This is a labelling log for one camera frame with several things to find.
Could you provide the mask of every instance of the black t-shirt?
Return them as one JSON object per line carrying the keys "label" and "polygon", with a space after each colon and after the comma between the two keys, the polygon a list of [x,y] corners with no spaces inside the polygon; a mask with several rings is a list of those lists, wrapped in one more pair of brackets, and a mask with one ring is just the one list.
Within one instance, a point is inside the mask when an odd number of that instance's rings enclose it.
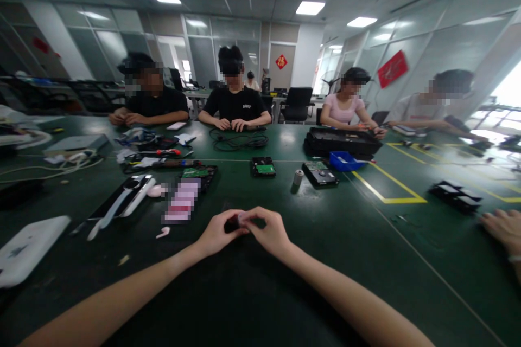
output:
{"label": "black t-shirt", "polygon": [[244,88],[233,94],[228,88],[216,88],[210,94],[203,110],[211,116],[219,111],[220,119],[249,121],[260,117],[266,111],[266,107],[259,93],[252,89]]}
{"label": "black t-shirt", "polygon": [[168,87],[163,87],[163,93],[157,98],[150,95],[148,91],[137,91],[136,95],[129,99],[125,107],[144,117],[155,117],[175,111],[188,112],[185,95]]}

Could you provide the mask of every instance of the green workbench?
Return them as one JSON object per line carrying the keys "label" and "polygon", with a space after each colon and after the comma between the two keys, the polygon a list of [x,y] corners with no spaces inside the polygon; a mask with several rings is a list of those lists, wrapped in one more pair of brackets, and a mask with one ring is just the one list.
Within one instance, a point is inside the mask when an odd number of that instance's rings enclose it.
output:
{"label": "green workbench", "polygon": [[[105,118],[67,117],[46,124],[65,132],[53,141],[82,134],[116,137]],[[261,150],[215,151],[210,127],[191,122],[168,136],[189,133],[191,158],[217,165],[193,219],[172,226],[159,240],[166,201],[146,198],[126,219],[87,242],[87,218],[124,180],[111,144],[97,166],[46,181],[42,193],[15,210],[0,213],[0,246],[26,224],[58,215],[72,223],[20,286],[0,292],[0,340],[11,346],[82,299],[197,240],[210,218],[224,208],[261,205],[282,214],[290,239],[320,261],[349,275],[413,321],[437,345],[519,346],[521,288],[501,246],[476,223],[427,194],[444,178],[484,197],[480,211],[518,208],[519,176],[506,152],[491,150],[492,163],[473,156],[456,138],[431,133],[428,151],[396,145],[389,134],[370,164],[339,173],[333,188],[314,188],[305,177],[292,191],[295,170],[310,160],[302,148],[309,126],[270,125]],[[4,159],[0,171],[42,165],[47,145]],[[270,156],[275,178],[254,178],[251,157]],[[151,171],[174,183],[180,170]],[[34,177],[19,172],[1,180]],[[120,260],[129,256],[122,265]],[[126,323],[107,345],[364,345],[353,330],[293,272],[255,241],[242,237],[221,253],[180,275]]]}

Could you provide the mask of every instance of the small cylinder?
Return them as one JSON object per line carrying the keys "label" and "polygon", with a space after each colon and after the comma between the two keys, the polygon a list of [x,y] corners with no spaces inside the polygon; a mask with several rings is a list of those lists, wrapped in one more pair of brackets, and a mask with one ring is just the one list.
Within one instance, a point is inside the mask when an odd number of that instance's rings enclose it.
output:
{"label": "small cylinder", "polygon": [[293,184],[300,185],[302,183],[302,178],[304,177],[304,171],[296,170],[295,176],[293,177]]}

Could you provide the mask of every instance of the air vent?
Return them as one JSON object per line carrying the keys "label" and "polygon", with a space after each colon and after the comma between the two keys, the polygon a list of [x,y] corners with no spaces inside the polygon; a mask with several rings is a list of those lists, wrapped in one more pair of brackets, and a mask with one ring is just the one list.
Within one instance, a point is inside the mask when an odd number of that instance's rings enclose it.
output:
{"label": "air vent", "polygon": [[421,0],[413,0],[413,1],[409,2],[409,3],[407,3],[407,4],[404,4],[404,5],[401,6],[401,7],[398,7],[398,8],[393,9],[393,10],[392,10],[391,12],[389,12],[389,13],[390,13],[390,14],[393,14],[394,12],[397,12],[397,11],[403,10],[404,8],[406,8],[406,7],[410,6],[410,5],[413,5],[413,4],[417,3],[417,2],[420,2],[420,1],[421,1]]}

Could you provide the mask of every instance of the pink shirt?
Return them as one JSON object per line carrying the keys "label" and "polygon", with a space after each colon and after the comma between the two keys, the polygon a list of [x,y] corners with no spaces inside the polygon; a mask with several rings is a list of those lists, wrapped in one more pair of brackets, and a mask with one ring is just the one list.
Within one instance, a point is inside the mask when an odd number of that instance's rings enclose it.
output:
{"label": "pink shirt", "polygon": [[365,108],[364,101],[361,100],[357,95],[353,96],[351,106],[347,110],[341,110],[338,107],[338,99],[336,98],[336,94],[327,95],[324,100],[324,104],[327,104],[331,107],[329,111],[329,117],[342,123],[351,122],[354,116],[354,112],[361,108]]}

